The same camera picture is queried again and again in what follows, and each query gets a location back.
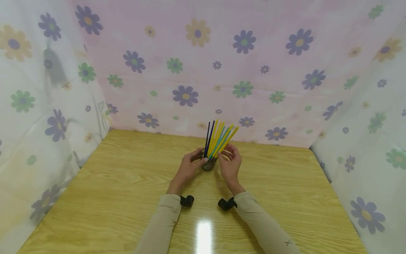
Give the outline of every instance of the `flower print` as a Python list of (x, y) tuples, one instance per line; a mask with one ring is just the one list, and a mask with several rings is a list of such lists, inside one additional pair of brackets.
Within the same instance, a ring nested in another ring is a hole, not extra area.
[(310, 36), (311, 30), (304, 32), (303, 29), (299, 29), (296, 35), (290, 35), (290, 42), (286, 44), (286, 48), (289, 50), (289, 55), (293, 55), (296, 52), (296, 56), (300, 56), (303, 51), (308, 51), (309, 43), (313, 41), (313, 36)]
[(278, 104), (278, 103), (282, 102), (285, 97), (286, 96), (284, 96), (283, 92), (276, 92), (276, 93), (271, 94), (271, 97), (269, 98), (269, 100), (272, 103)]
[(406, 170), (406, 152), (401, 150), (392, 149), (391, 152), (386, 153), (386, 161), (392, 164), (394, 168), (401, 168)]
[(368, 17), (374, 20), (375, 18), (380, 16), (381, 12), (383, 12), (383, 6), (377, 5), (371, 9), (371, 11), (368, 13)]
[(233, 94), (236, 95), (237, 98), (240, 97), (247, 97), (247, 95), (251, 95), (252, 94), (252, 89), (254, 87), (251, 85), (250, 81), (244, 82), (244, 81), (240, 81), (240, 83), (238, 85), (234, 85), (234, 91)]
[(145, 114), (141, 113), (141, 115), (137, 116), (140, 119), (141, 124), (145, 124), (146, 127), (152, 127), (155, 129), (155, 127), (159, 126), (158, 119), (153, 118), (151, 114)]
[(214, 68), (214, 69), (220, 69), (220, 68), (221, 68), (221, 63), (220, 63), (219, 61), (215, 61), (215, 62), (213, 63), (213, 68)]
[(60, 110), (54, 109), (54, 117), (48, 118), (48, 124), (51, 125), (48, 129), (45, 130), (45, 135), (52, 136), (53, 142), (58, 142), (59, 139), (65, 140), (65, 117), (62, 116), (62, 112)]
[(383, 121), (386, 119), (386, 116), (384, 113), (376, 113), (375, 117), (371, 118), (369, 121), (370, 124), (368, 126), (369, 133), (376, 133), (378, 129), (381, 129), (383, 127)]
[(11, 95), (11, 99), (13, 100), (11, 107), (15, 108), (18, 113), (22, 111), (27, 113), (30, 109), (34, 108), (33, 102), (35, 101), (35, 98), (31, 97), (31, 94), (28, 91), (23, 92), (18, 90), (15, 94)]
[(346, 163), (344, 164), (344, 167), (346, 168), (346, 171), (349, 173), (351, 170), (354, 170), (354, 165), (355, 165), (355, 157), (350, 156), (346, 160)]
[(35, 156), (35, 154), (33, 154), (27, 159), (27, 165), (32, 166), (35, 164), (36, 161), (37, 161), (37, 156)]
[(402, 50), (402, 47), (399, 46), (400, 44), (399, 39), (392, 39), (389, 38), (385, 44), (381, 47), (381, 49), (376, 53), (376, 56), (374, 59), (378, 59), (378, 62), (383, 63), (386, 59), (394, 59), (396, 56), (396, 53), (400, 52)]
[(80, 27), (86, 29), (86, 33), (100, 35), (99, 30), (103, 30), (103, 26), (99, 23), (100, 18), (97, 14), (92, 14), (92, 10), (85, 6), (84, 8), (79, 5), (76, 6), (76, 17), (79, 19)]
[(58, 193), (60, 191), (60, 187), (57, 185), (52, 186), (51, 189), (47, 189), (42, 193), (41, 199), (35, 201), (31, 205), (31, 208), (34, 209), (32, 212), (30, 219), (39, 220), (42, 215), (46, 214), (49, 209), (51, 209), (51, 205), (58, 200)]
[(171, 58), (169, 59), (169, 61), (166, 61), (166, 64), (168, 65), (168, 70), (170, 70), (172, 73), (180, 73), (181, 71), (183, 71), (183, 64), (182, 62), (179, 62), (178, 58)]
[(372, 202), (365, 204), (364, 199), (361, 197), (356, 198), (356, 202), (351, 200), (351, 206), (354, 210), (351, 210), (352, 216), (358, 218), (358, 225), (362, 228), (368, 226), (368, 230), (371, 234), (375, 234), (376, 230), (383, 233), (385, 227), (381, 222), (385, 221), (385, 216), (376, 212), (376, 205)]
[(385, 87), (386, 83), (387, 83), (386, 79), (381, 79), (378, 81), (377, 87), (379, 87), (379, 88)]
[(122, 87), (124, 85), (123, 79), (119, 78), (117, 75), (109, 75), (107, 80), (108, 83), (114, 87)]
[(261, 73), (265, 74), (269, 71), (269, 65), (264, 65), (261, 67)]
[(351, 51), (348, 53), (349, 57), (357, 57), (362, 51), (361, 47), (352, 48)]
[(57, 41), (58, 38), (61, 38), (60, 28), (56, 24), (54, 18), (47, 12), (47, 15), (41, 15), (41, 20), (43, 22), (38, 23), (39, 28), (44, 29), (45, 37), (51, 37), (54, 41)]
[(172, 93), (175, 95), (173, 100), (179, 102), (181, 106), (185, 106), (187, 104), (189, 107), (192, 107), (193, 103), (199, 102), (197, 100), (199, 93), (193, 91), (193, 87), (189, 86), (185, 88), (184, 86), (179, 86), (178, 90), (173, 90)]
[(219, 91), (221, 91), (221, 86), (220, 85), (215, 85), (213, 87), (213, 90), (216, 91), (216, 92), (219, 92)]
[(196, 19), (192, 19), (191, 25), (186, 25), (186, 39), (192, 41), (192, 45), (195, 47), (199, 45), (199, 47), (203, 48), (205, 43), (210, 42), (210, 27), (206, 27), (206, 21), (200, 20), (197, 22)]
[(152, 26), (146, 26), (144, 28), (144, 32), (146, 35), (148, 35), (149, 38), (155, 37), (155, 29)]
[(268, 133), (265, 134), (265, 137), (267, 137), (268, 140), (278, 141), (279, 139), (284, 139), (288, 134), (289, 132), (286, 131), (285, 127), (283, 127), (282, 129), (276, 127), (273, 130), (268, 130)]
[(133, 72), (142, 73), (143, 69), (145, 69), (144, 59), (142, 57), (138, 57), (138, 53), (133, 51), (132, 53), (127, 50), (126, 55), (123, 55), (123, 58), (126, 60), (125, 65), (131, 67)]
[(240, 35), (234, 36), (234, 40), (233, 48), (237, 49), (237, 53), (244, 52), (244, 54), (248, 54), (248, 50), (254, 49), (253, 43), (257, 38), (253, 37), (252, 31), (248, 31), (247, 33), (245, 30), (241, 30)]
[(45, 66), (45, 68), (51, 69), (53, 65), (54, 65), (54, 64), (52, 63), (51, 60), (49, 60), (49, 59), (45, 59), (45, 60), (44, 60), (44, 66)]
[(338, 102), (335, 106), (334, 105), (330, 105), (327, 108), (327, 111), (323, 113), (323, 116), (325, 116), (326, 118), (324, 119), (325, 121), (329, 120), (335, 111), (338, 110), (338, 107), (341, 106), (343, 104), (342, 101)]
[(250, 127), (250, 126), (252, 126), (252, 125), (254, 125), (254, 123), (255, 123), (255, 121), (254, 121), (254, 119), (252, 118), (252, 117), (244, 117), (244, 118), (241, 118), (240, 119), (240, 124), (241, 124), (241, 126), (245, 126), (245, 127)]
[(82, 63), (81, 65), (78, 66), (79, 68), (79, 77), (82, 78), (83, 83), (89, 83), (89, 81), (95, 80), (95, 69), (91, 67), (90, 65), (87, 65), (87, 63)]
[(326, 78), (323, 75), (324, 71), (314, 70), (312, 74), (308, 73), (304, 76), (305, 80), (302, 81), (302, 85), (304, 85), (304, 89), (312, 90), (315, 86), (320, 86), (322, 84), (322, 80)]
[(358, 78), (359, 76), (355, 75), (354, 77), (348, 79), (347, 82), (344, 84), (344, 90), (351, 89), (354, 86), (355, 82), (357, 82)]
[(17, 61), (24, 62), (24, 57), (32, 57), (31, 43), (26, 40), (22, 31), (15, 32), (9, 25), (4, 25), (3, 30), (0, 30), (0, 48), (5, 51), (8, 59), (16, 58)]

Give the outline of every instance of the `forearm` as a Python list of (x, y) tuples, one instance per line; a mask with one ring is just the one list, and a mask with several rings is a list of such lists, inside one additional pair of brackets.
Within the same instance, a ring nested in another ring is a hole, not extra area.
[(237, 213), (248, 224), (266, 254), (299, 254), (298, 247), (249, 192), (234, 197)]
[(134, 254), (167, 254), (173, 227), (181, 210), (178, 195), (163, 195)]

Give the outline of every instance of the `flower center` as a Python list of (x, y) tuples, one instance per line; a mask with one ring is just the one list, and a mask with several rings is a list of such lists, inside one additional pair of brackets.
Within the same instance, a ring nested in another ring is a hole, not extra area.
[(20, 48), (20, 43), (15, 39), (9, 39), (9, 46), (10, 48), (17, 50)]
[(367, 221), (372, 221), (372, 216), (367, 210), (362, 210), (361, 211), (362, 217), (366, 219)]
[(92, 19), (91, 19), (90, 17), (84, 17), (84, 22), (85, 22), (86, 24), (88, 24), (89, 26), (90, 26), (91, 24), (93, 24), (93, 21), (92, 21)]
[(386, 46), (386, 47), (381, 48), (380, 52), (382, 54), (385, 54), (385, 53), (389, 52), (390, 49), (391, 49), (390, 47)]
[(200, 37), (202, 36), (202, 32), (201, 32), (199, 29), (196, 29), (196, 30), (194, 31), (194, 36), (195, 36), (196, 38), (200, 38)]
[(303, 39), (299, 39), (299, 40), (296, 41), (295, 45), (296, 45), (296, 47), (300, 47), (304, 43), (305, 43), (305, 41)]

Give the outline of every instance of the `yellow flower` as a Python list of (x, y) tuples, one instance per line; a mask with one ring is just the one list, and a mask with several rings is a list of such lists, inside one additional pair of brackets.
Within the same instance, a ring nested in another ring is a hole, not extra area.
[(192, 25), (186, 25), (186, 39), (192, 40), (192, 45), (196, 46), (199, 44), (199, 47), (203, 48), (204, 43), (210, 41), (209, 34), (211, 32), (209, 27), (206, 27), (206, 21), (200, 20), (197, 23), (196, 19), (192, 19)]
[(348, 53), (349, 57), (356, 57), (361, 53), (361, 47), (352, 48), (351, 51)]
[(31, 58), (31, 43), (25, 40), (25, 34), (15, 32), (9, 25), (4, 25), (3, 29), (0, 30), (0, 48), (6, 51), (6, 57), (11, 60), (16, 58), (19, 62), (24, 62), (24, 56)]
[(376, 53), (376, 56), (374, 59), (378, 58), (378, 62), (382, 63), (385, 61), (385, 59), (394, 59), (396, 56), (396, 53), (400, 52), (402, 50), (402, 47), (399, 46), (398, 44), (401, 41), (399, 39), (392, 39), (389, 38), (385, 44), (381, 47), (381, 49)]
[(144, 28), (145, 34), (148, 35), (149, 38), (155, 37), (155, 29), (152, 26), (146, 26)]
[(93, 134), (89, 132), (85, 137), (84, 137), (84, 142), (89, 143), (90, 141), (93, 140)]

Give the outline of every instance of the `table surface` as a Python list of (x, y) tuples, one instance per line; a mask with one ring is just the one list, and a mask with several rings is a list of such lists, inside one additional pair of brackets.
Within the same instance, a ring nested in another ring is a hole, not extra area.
[[(113, 130), (91, 155), (19, 253), (132, 253), (185, 153), (204, 139)], [(239, 179), (304, 254), (365, 253), (313, 153), (234, 142)], [(169, 254), (263, 253), (234, 209), (218, 168), (199, 170), (195, 198), (175, 225)]]

